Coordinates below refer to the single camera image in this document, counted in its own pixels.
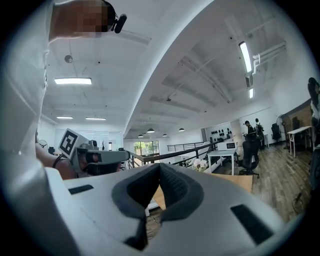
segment ceiling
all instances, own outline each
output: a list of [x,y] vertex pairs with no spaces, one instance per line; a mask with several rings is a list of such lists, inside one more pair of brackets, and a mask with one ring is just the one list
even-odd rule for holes
[[[239,43],[246,41],[252,56],[283,41],[276,30],[277,18],[262,2],[112,2],[118,15],[128,16],[120,34],[108,32],[101,38],[51,43],[42,114],[56,123],[70,122],[56,116],[71,116],[74,123],[85,122],[86,117],[106,118],[106,123],[125,131],[126,139],[136,139],[149,128],[155,129],[155,137],[161,137],[194,115],[249,97]],[[170,42],[173,32],[178,31],[175,25],[182,27],[181,32]],[[168,47],[165,53],[161,40]],[[179,54],[173,57],[169,50]],[[72,63],[65,62],[66,55],[72,56]],[[151,76],[141,72],[148,57],[154,63],[160,59]],[[253,78],[257,92],[265,91],[264,85],[273,79],[276,68],[277,58],[258,68]],[[92,85],[54,82],[67,77],[89,77]]]
[[[47,57],[48,88],[42,114],[56,123],[85,122],[86,117],[106,118],[123,131],[136,94],[129,89],[137,62],[152,40],[172,0],[111,1],[118,15],[128,20],[120,34],[101,38],[59,39],[50,44]],[[71,55],[73,63],[65,62]],[[91,78],[92,85],[56,85],[55,78]]]
[[[209,33],[199,37],[162,81],[150,85],[149,98],[139,99],[143,107],[126,139],[136,138],[149,128],[161,137],[194,115],[232,104],[238,97],[249,98],[239,43],[245,41],[252,56],[283,42],[275,15],[261,2],[213,2]],[[253,78],[256,92],[268,93],[264,85],[273,79],[276,68],[277,58],[258,67]]]

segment wooden floor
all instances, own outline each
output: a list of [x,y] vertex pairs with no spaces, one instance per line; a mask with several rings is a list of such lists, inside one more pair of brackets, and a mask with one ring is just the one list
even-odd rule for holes
[[[254,170],[260,178],[253,176],[252,194],[274,208],[288,222],[297,213],[301,213],[310,201],[311,186],[309,183],[309,162],[312,154],[309,151],[296,152],[296,158],[283,149],[285,144],[271,145],[259,151],[260,162]],[[241,167],[236,167],[234,174],[238,175]],[[218,167],[214,173],[231,174],[231,163]],[[298,193],[302,193],[302,203],[292,206]],[[160,228],[161,209],[150,212],[147,217],[147,236],[152,238]]]

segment fan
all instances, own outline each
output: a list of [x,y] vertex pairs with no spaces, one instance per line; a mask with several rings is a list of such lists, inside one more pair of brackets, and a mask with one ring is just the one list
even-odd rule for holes
[[38,144],[45,150],[48,151],[48,143],[44,139],[40,139]]

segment white ceiling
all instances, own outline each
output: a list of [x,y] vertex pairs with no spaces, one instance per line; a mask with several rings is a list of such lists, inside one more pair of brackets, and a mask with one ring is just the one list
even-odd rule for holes
[[[120,34],[110,32],[102,38],[60,39],[50,45],[49,86],[42,114],[57,123],[70,121],[58,120],[56,116],[72,116],[75,123],[84,122],[85,117],[103,117],[107,123],[117,125],[119,131],[125,131],[126,139],[136,139],[149,128],[155,129],[161,137],[181,121],[232,104],[247,91],[239,43],[246,41],[252,56],[283,40],[276,31],[274,13],[263,1],[210,2],[111,2],[118,15],[128,16]],[[184,16],[179,16],[178,11],[188,15],[196,12],[196,17],[185,24],[180,18]],[[159,79],[146,76],[137,80],[142,74],[139,69],[144,68],[141,65],[144,58],[154,54],[149,57],[155,63],[159,56],[151,47],[162,46],[157,45],[162,36],[160,30],[164,36],[167,30],[169,38],[170,29],[176,23],[183,24],[183,28],[168,47],[171,51],[180,51],[180,56],[161,59],[161,65],[155,66],[152,73],[162,73],[157,76]],[[66,55],[73,57],[73,63],[64,61]],[[258,68],[254,76],[257,90],[272,80],[276,63],[277,58]],[[56,85],[54,79],[62,77],[90,77],[92,85]],[[151,93],[141,94],[146,89]]]
[[[130,90],[137,62],[152,39],[172,0],[117,0],[118,15],[128,19],[120,34],[105,33],[102,38],[59,39],[50,44],[47,59],[48,88],[42,114],[56,123],[56,116],[71,116],[74,123],[86,117],[103,117],[123,131],[132,107]],[[71,55],[73,63],[66,63]],[[56,85],[55,78],[91,78],[91,86]]]
[[[249,97],[243,94],[247,92],[246,69],[239,43],[246,41],[252,56],[283,42],[276,30],[275,15],[261,2],[215,0],[208,7],[212,9],[211,22],[207,23],[209,33],[205,31],[199,37],[161,82],[150,85],[152,94],[148,99],[139,99],[143,107],[126,139],[136,138],[148,128],[155,129],[161,137],[183,120],[232,104],[237,97]],[[276,63],[277,58],[258,68],[253,78],[257,92],[267,92],[263,86],[273,78]]]

